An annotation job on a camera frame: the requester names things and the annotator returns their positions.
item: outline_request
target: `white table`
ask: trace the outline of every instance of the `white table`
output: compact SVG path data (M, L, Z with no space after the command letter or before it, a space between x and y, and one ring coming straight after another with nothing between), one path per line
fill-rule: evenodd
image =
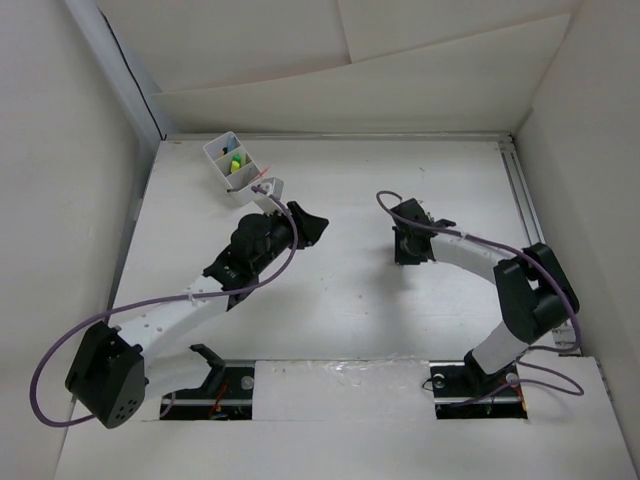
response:
M204 143L160 147L116 305L182 290L227 245L238 220L256 211L237 208L214 182ZM392 222L374 195L415 196L466 231L524 246L495 141L243 143L285 181L285 200L331 223L278 281L175 348L197 342L227 359L329 361L260 362L251 422L159 422L156 400L114 431L95 422L73 428L56 478L584 480L603 478L605 468L609 478L635 478L593 360L538 358L578 377L588 393L575 399L528 388L529 422L436 421L419 388L428 368L418 359L462 358L499 322L497 296L454 267L395 266ZM384 361L367 363L362 373L353 363L385 358L403 360L390 370ZM337 359L352 361L345 365L355 381L338 381ZM281 366L288 373L275 375ZM386 387L398 378L406 383Z

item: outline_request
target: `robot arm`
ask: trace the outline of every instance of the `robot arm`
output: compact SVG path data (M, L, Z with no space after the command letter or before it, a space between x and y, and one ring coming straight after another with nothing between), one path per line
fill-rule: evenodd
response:
M415 199L391 209L400 217L435 228L455 226L449 220L433 220ZM395 260L399 265L438 261L456 265L496 285L502 322L464 358L465 377L482 389L543 335L567 320L560 298L527 262L502 250L418 229L395 221ZM533 257L557 281L573 309L578 299L553 251L538 243L523 252Z
M296 249L315 245L329 221L307 214L296 202L287 207L298 234ZM225 362L209 348L198 344L174 357L159 354L245 300L260 273L293 241L293 226L282 214L243 217L230 244L187 288L190 301L163 304L113 327L100 322L89 328L67 376L67 389L107 428L131 418L145 399L184 388L215 392ZM240 293L204 298L204 292L216 291L220 284L223 291Z

